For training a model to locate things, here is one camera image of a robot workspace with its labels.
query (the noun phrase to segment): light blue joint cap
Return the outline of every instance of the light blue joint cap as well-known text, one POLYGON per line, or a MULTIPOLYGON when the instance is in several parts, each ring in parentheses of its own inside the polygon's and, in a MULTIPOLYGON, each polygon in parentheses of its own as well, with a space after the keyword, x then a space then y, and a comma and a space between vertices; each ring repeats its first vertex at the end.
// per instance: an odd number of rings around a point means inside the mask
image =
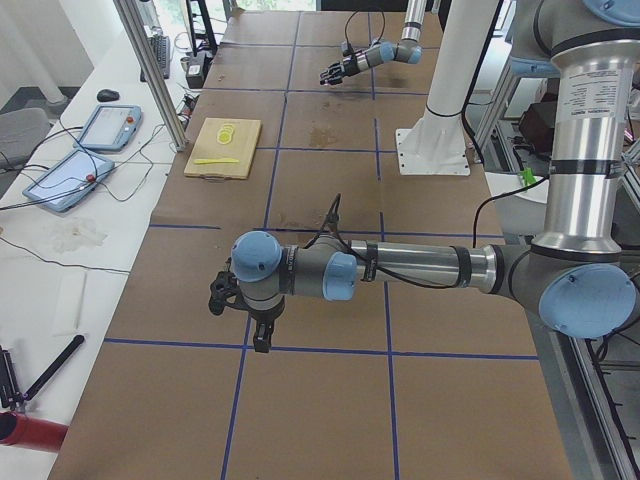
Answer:
POLYGON ((516 77, 559 77, 560 72, 551 62, 528 58, 510 57, 511 70, 516 77))
POLYGON ((422 47, 420 45, 418 45, 411 52, 411 56, 409 57, 409 60, 407 60, 407 63, 409 63, 411 65, 415 65, 416 63, 418 63, 420 61, 421 58, 422 58, 422 47))
POLYGON ((390 62, 396 56, 391 42, 382 42, 380 44, 380 59, 382 63, 390 62))
POLYGON ((282 247, 267 232, 247 232, 231 250, 233 273, 241 282, 259 282, 276 271, 282 247))
POLYGON ((638 0, 582 0, 594 15, 621 27, 640 27, 638 0))
POLYGON ((581 265, 551 283, 540 298, 540 318, 554 330, 576 338, 598 338, 631 314, 636 289, 611 264, 581 265))
POLYGON ((322 278, 322 294, 324 298, 332 300, 351 300, 356 288, 358 267, 356 258, 346 253, 334 253, 322 278))

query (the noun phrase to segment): stain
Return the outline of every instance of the stain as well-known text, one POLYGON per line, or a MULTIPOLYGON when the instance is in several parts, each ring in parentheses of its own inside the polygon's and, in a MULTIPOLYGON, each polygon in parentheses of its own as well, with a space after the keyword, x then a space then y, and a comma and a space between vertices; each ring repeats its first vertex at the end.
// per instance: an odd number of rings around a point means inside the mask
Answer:
POLYGON ((311 148, 325 148, 337 141, 338 137, 335 136, 330 128, 313 127, 309 132, 309 146, 311 148))

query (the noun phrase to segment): white pillar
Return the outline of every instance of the white pillar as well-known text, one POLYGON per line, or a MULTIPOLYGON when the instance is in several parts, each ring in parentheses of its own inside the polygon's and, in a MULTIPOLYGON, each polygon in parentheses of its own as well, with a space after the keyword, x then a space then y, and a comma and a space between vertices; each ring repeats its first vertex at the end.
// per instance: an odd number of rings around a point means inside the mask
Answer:
POLYGON ((460 112, 498 3, 451 2, 424 116, 396 131, 402 175, 469 175, 460 112))
POLYGON ((16 46, 14 54, 16 58, 22 60, 22 65, 16 65, 16 68, 23 67, 29 72, 31 79, 40 88, 47 102, 51 105, 66 103, 67 97, 62 94, 53 78, 51 78, 40 57, 31 48, 29 41, 24 38, 13 18, 3 6, 3 2, 0 2, 0 35, 4 37, 5 45, 16 46))

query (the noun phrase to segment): white desk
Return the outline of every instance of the white desk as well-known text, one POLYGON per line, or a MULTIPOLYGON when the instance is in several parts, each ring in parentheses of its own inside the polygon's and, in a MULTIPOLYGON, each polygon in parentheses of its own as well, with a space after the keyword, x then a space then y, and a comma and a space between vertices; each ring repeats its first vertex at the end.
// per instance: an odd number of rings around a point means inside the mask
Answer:
MULTIPOLYGON (((173 55, 171 78, 167 80, 175 105, 184 94, 178 83, 186 86, 180 56, 179 52, 173 55)), ((142 124, 126 149, 110 155, 116 162, 126 160, 151 137, 154 127, 162 123, 151 92, 145 83, 139 81, 139 74, 140 67, 123 33, 62 116, 68 128, 82 125, 97 105, 96 93, 103 88, 120 92, 121 98, 114 102, 116 104, 139 105, 143 111, 142 124)), ((52 132, 59 129, 60 126, 56 125, 52 132)), ((144 149, 154 166, 142 188, 129 201, 116 202, 103 187, 98 186, 78 206, 62 215, 35 206, 2 211, 2 236, 47 259, 129 270, 173 161, 174 151, 170 143, 169 134, 163 129, 144 149), (80 223, 91 225, 106 237, 100 245, 94 242, 72 251, 60 251, 60 241, 65 243, 74 236, 74 226, 80 223)), ((67 154, 72 145, 73 140, 68 135, 60 135, 42 146, 31 163, 51 166, 67 154)), ((116 196, 126 197, 138 185, 148 167, 147 160, 137 156, 118 168, 105 183, 116 196)), ((39 175, 36 170, 26 170, 25 173, 33 177, 39 175)), ((0 200, 0 206, 26 201, 21 192, 29 183, 28 178, 20 175, 0 200)), ((0 243, 0 264, 0 344, 11 352, 16 376, 22 391, 25 391, 72 339, 71 335, 53 336, 52 319, 60 281, 76 269, 43 263, 4 243, 0 243)), ((36 399, 27 404, 27 413, 32 417, 69 424, 127 280, 126 275, 95 270, 87 271, 86 278, 78 325, 78 333, 86 337, 85 343, 36 399)), ((124 405, 127 392, 122 393, 124 405)), ((0 447, 2 478, 45 479, 55 457, 51 453, 0 447)))

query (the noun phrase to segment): cable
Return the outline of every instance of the cable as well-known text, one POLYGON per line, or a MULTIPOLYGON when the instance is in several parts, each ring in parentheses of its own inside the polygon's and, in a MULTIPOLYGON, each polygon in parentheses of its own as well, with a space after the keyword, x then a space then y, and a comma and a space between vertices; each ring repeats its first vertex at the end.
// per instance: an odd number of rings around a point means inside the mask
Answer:
POLYGON ((482 52, 480 53, 480 58, 478 59, 478 63, 476 64, 476 70, 473 73, 473 77, 471 78, 471 83, 469 84, 469 90, 467 90, 467 98, 465 98, 464 104, 462 106, 462 128, 467 133, 471 142, 473 143, 473 148, 475 148, 478 158, 484 164, 484 155, 482 154, 482 150, 480 150, 480 145, 476 141, 476 132, 471 128, 469 121, 467 120, 467 107, 469 106, 469 101, 471 100, 471 96, 473 95, 473 89, 476 86, 476 82, 478 81, 478 76, 480 75, 480 69, 482 68, 482 64, 484 62, 484 57, 487 55, 487 50, 489 50, 489 45, 491 44, 491 39, 493 38, 493 32, 498 23, 498 18, 500 17, 500 10, 502 9, 502 2, 498 2, 496 7, 496 11, 493 14, 493 19, 491 20, 491 26, 487 32, 487 36, 484 39, 484 45, 482 46, 482 52))
MULTIPOLYGON (((333 203, 331 204, 331 207, 329 208, 329 211, 327 212, 327 214, 325 215, 325 219, 324 222, 322 223, 322 226, 320 227, 320 229, 318 230, 318 232, 316 232, 315 236, 313 237, 313 239, 311 239, 307 245, 305 245, 303 248, 309 248, 311 245, 313 245, 316 240, 318 240, 318 238, 320 238, 320 236, 322 235, 322 233, 324 232, 324 229, 328 226, 329 227, 329 231, 331 232, 333 238, 335 238, 336 240, 338 240, 340 242, 340 244, 345 248, 345 250, 347 251, 347 253, 349 253, 350 255, 353 255, 354 257, 360 259, 361 261, 367 263, 368 260, 366 258, 364 258, 362 255, 360 255, 358 252, 356 252, 353 248, 351 248, 351 245, 349 245, 347 242, 345 242, 342 239, 342 236, 340 235, 340 231, 338 229, 338 222, 340 220, 340 216, 338 214, 338 209, 340 208, 340 198, 341 198, 341 194, 337 194, 335 199, 333 200, 333 203)), ((397 272, 394 272, 393 270, 390 270, 388 268, 382 267, 380 265, 376 266, 376 269, 381 271, 382 273, 387 274, 388 276, 395 278, 396 280, 399 280, 401 282, 404 283, 408 283, 410 285, 413 285, 415 287, 420 287, 420 288, 430 288, 430 289, 435 289, 435 290, 444 290, 447 288, 456 288, 457 285, 435 285, 435 284, 426 284, 426 283, 421 283, 415 280, 412 280, 408 277, 405 277, 397 272)))
POLYGON ((107 193, 109 195, 111 195, 111 197, 120 203, 124 203, 128 200, 130 200, 136 193, 138 193, 138 191, 142 188, 142 186, 144 185, 145 181, 147 180, 147 178, 149 177, 149 174, 151 173, 151 170, 153 169, 153 166, 155 165, 153 163, 153 161, 147 157, 142 150, 148 146, 151 141, 162 131, 162 128, 164 127, 164 124, 158 124, 154 127, 153 132, 151 134, 151 138, 149 138, 149 140, 147 140, 144 144, 142 144, 142 146, 136 150, 127 160, 125 160, 124 162, 122 162, 120 165, 116 165, 111 171, 114 171, 116 168, 121 167, 122 165, 124 165, 125 163, 127 163, 129 160, 131 160, 135 155, 140 154, 148 163, 149 163, 149 168, 147 169, 147 171, 144 173, 144 175, 142 176, 142 179, 140 180, 140 182, 138 183, 138 185, 133 189, 133 191, 127 195, 124 198, 118 198, 116 195, 114 195, 114 193, 111 191, 111 189, 102 181, 99 181, 98 184, 103 186, 106 190, 107 193))
POLYGON ((119 270, 117 268, 90 267, 88 265, 75 264, 75 263, 61 263, 61 262, 58 262, 57 260, 48 260, 46 258, 41 257, 37 253, 32 252, 31 250, 29 250, 26 247, 22 247, 20 245, 16 245, 15 243, 10 242, 6 238, 0 237, 0 240, 3 241, 4 243, 6 243, 7 245, 11 245, 14 248, 17 248, 19 250, 23 250, 23 251, 29 253, 30 255, 33 255, 38 260, 40 260, 40 261, 42 261, 44 263, 51 263, 51 264, 54 264, 54 265, 58 265, 60 267, 65 267, 65 268, 67 268, 67 267, 86 268, 87 270, 98 270, 98 271, 101 271, 101 272, 117 273, 117 274, 122 274, 122 275, 128 275, 129 273, 131 273, 129 270, 119 270))
MULTIPOLYGON (((149 176, 149 173, 151 172, 151 169, 153 168, 154 163, 151 161, 151 159, 149 159, 149 157, 147 157, 146 155, 144 155, 142 153, 142 149, 145 148, 146 146, 148 146, 151 143, 151 141, 160 133, 160 131, 162 130, 162 127, 164 127, 164 124, 156 125, 154 127, 153 134, 152 134, 151 138, 149 138, 149 140, 147 140, 138 150, 133 152, 126 160, 124 160, 123 162, 121 162, 118 165, 115 165, 111 170, 108 170, 108 171, 103 172, 101 174, 96 174, 94 182, 88 182, 86 179, 78 179, 78 178, 71 178, 70 177, 68 179, 65 179, 64 181, 67 181, 67 180, 78 180, 80 182, 86 182, 86 183, 84 185, 82 185, 81 187, 79 187, 79 188, 74 188, 72 190, 68 190, 66 192, 62 192, 62 193, 59 193, 59 194, 56 194, 56 195, 52 195, 50 197, 41 198, 39 200, 32 200, 32 201, 28 201, 28 202, 18 203, 18 204, 14 204, 14 205, 8 205, 8 206, 5 206, 5 207, 0 207, 0 211, 15 210, 15 209, 18 209, 18 208, 31 207, 31 206, 41 205, 43 203, 50 202, 52 200, 58 200, 60 198, 67 197, 69 195, 73 195, 74 193, 76 193, 76 192, 78 192, 78 191, 80 191, 80 190, 82 190, 84 188, 87 188, 91 183, 97 183, 98 185, 102 185, 103 187, 105 187, 105 189, 107 190, 107 193, 109 193, 109 195, 111 195, 111 197, 113 197, 116 201, 118 201, 118 202, 126 202, 127 200, 129 200, 131 197, 133 197, 133 195, 135 195, 140 190, 140 188, 144 184, 145 180, 149 176), (122 167, 123 165, 127 164, 132 158, 134 158, 139 153, 147 160, 147 162, 150 163, 150 166, 147 169, 147 171, 145 172, 145 174, 144 174, 142 180, 140 181, 140 183, 134 188, 133 192, 131 194, 129 194, 127 197, 125 197, 125 198, 122 198, 122 199, 118 198, 111 192, 111 190, 109 190, 109 188, 100 179, 102 177, 108 175, 109 173, 117 170, 118 168, 122 167)), ((65 129, 64 131, 67 132, 70 136, 72 136, 76 140, 76 143, 78 143, 78 141, 75 138, 75 136, 73 136, 71 133, 69 133, 69 130, 70 129, 65 129)), ((94 168, 97 168, 97 166, 95 164, 95 161, 93 161, 93 157, 92 157, 91 153, 89 152, 89 150, 84 148, 79 143, 78 143, 78 145, 89 156, 89 158, 91 158, 91 161, 94 164, 94 168)), ((23 175, 29 177, 32 181, 34 181, 36 184, 38 184, 38 181, 34 180, 33 178, 31 178, 29 175, 26 175, 24 173, 23 173, 23 175)), ((59 186, 61 183, 64 183, 64 181, 63 182, 59 182, 55 186, 59 186)))
MULTIPOLYGON (((83 127, 73 127, 70 128, 69 130, 78 130, 78 129, 82 129, 83 127)), ((63 129, 60 131, 57 131, 55 133, 52 133, 51 135, 48 135, 46 137, 44 137, 42 140, 40 140, 35 147, 33 147, 31 149, 31 152, 29 153, 29 158, 31 158, 33 156, 34 153, 36 153, 36 150, 38 149, 38 147, 40 147, 40 145, 42 145, 44 142, 51 140, 53 137, 55 137, 56 135, 60 135, 61 133, 65 133, 67 129, 63 129)), ((7 158, 7 156, 0 151, 0 155, 2 155, 2 157, 4 158, 4 161, 7 163, 7 165, 9 166, 9 170, 21 170, 20 167, 16 167, 15 165, 13 165, 9 159, 7 158)))
POLYGON ((91 160, 91 163, 93 164, 93 173, 94 173, 94 177, 95 177, 94 181, 97 181, 98 180, 98 165, 96 165, 96 161, 93 159, 93 155, 91 154, 91 152, 89 152, 89 150, 84 148, 84 145, 82 145, 80 143, 80 141, 75 137, 75 135, 73 133, 71 133, 71 131, 67 127, 64 126, 64 123, 62 123, 62 117, 60 117, 58 119, 58 122, 60 122, 60 126, 62 128, 64 128, 64 130, 67 132, 67 134, 71 138, 73 138, 73 140, 76 142, 76 145, 78 145, 82 149, 82 151, 89 157, 89 160, 91 160))
MULTIPOLYGON (((640 272, 629 277, 629 280, 633 282, 633 279, 636 278, 638 275, 640 275, 640 272)), ((636 290, 640 292, 640 288, 638 288, 638 285, 636 284, 636 282, 633 282, 633 285, 636 287, 636 290)), ((611 332, 607 333, 606 335, 603 335, 602 343, 598 346, 594 354, 594 356, 596 357, 596 361, 603 362, 604 359, 607 357, 607 353, 609 353, 609 341, 611 340, 611 338, 621 334, 622 332, 629 330, 634 325, 637 325, 638 322, 640 322, 640 316, 635 318, 632 322, 628 323, 627 325, 619 328, 614 328, 613 330, 611 330, 611 332)))
POLYGON ((57 132, 52 133, 52 134, 50 134, 50 135, 48 135, 48 136, 44 137, 42 140, 40 140, 40 141, 36 144, 36 146, 35 146, 35 147, 33 147, 33 148, 31 149, 31 153, 29 154, 29 158, 31 158, 31 157, 33 156, 33 154, 34 154, 34 153, 36 153, 36 150, 38 150, 38 148, 40 148, 40 146, 41 146, 43 143, 48 142, 48 141, 49 141, 49 140, 51 140, 52 138, 57 137, 58 135, 61 135, 61 134, 63 134, 63 133, 69 133, 70 131, 73 131, 73 130, 82 130, 83 128, 84 128, 84 127, 62 128, 62 130, 58 130, 57 132))
POLYGON ((489 197, 484 202, 482 202, 480 204, 480 206, 478 207, 478 209, 476 210, 476 215, 475 215, 475 218, 473 219, 473 243, 472 243, 472 247, 476 248, 476 243, 477 243, 477 239, 478 239, 478 219, 480 218, 480 212, 482 211, 482 209, 484 208, 484 206, 486 204, 488 204, 489 202, 493 202, 494 200, 500 200, 501 198, 510 197, 511 195, 515 195, 517 193, 526 192, 527 190, 531 190, 532 188, 537 187, 538 185, 546 182, 547 180, 549 180, 549 176, 545 175, 540 180, 538 180, 536 183, 532 183, 531 185, 524 186, 522 188, 519 188, 517 190, 513 190, 511 192, 501 193, 500 195, 489 197))
MULTIPOLYGON (((382 14, 382 30, 380 31, 380 35, 378 36, 378 40, 382 40, 382 37, 384 35, 384 29, 387 26, 387 20, 384 16, 384 10, 382 10, 380 7, 374 7, 374 6, 370 8, 372 9, 372 11, 380 12, 382 14)), ((351 19, 355 17, 358 13, 364 13, 364 12, 365 10, 356 10, 349 16, 349 18, 347 18, 347 21, 344 24, 344 39, 346 40, 347 46, 349 48, 351 48, 351 42, 349 41, 349 35, 347 34, 349 23, 351 22, 351 19)))

